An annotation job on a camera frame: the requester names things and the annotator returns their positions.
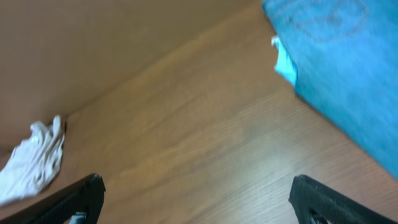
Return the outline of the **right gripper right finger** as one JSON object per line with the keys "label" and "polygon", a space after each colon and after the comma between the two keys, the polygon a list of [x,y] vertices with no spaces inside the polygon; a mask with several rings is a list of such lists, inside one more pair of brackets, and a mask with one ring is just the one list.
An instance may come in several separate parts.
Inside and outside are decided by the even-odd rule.
{"label": "right gripper right finger", "polygon": [[397,224],[307,175],[294,177],[289,202],[300,224]]}

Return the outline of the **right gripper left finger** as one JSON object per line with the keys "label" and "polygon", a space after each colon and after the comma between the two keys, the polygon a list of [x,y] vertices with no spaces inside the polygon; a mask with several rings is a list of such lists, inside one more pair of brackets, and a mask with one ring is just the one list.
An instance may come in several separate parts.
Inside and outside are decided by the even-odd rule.
{"label": "right gripper left finger", "polygon": [[1,223],[96,223],[106,189],[98,174],[90,174],[51,196],[1,220]]}

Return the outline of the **beige khaki shorts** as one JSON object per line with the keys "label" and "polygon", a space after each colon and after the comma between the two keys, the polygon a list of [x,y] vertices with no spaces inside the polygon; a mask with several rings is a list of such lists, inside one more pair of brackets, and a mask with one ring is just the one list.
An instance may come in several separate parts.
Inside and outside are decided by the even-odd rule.
{"label": "beige khaki shorts", "polygon": [[30,138],[16,146],[1,171],[1,206],[34,197],[60,172],[65,127],[61,116],[51,124],[36,121]]}

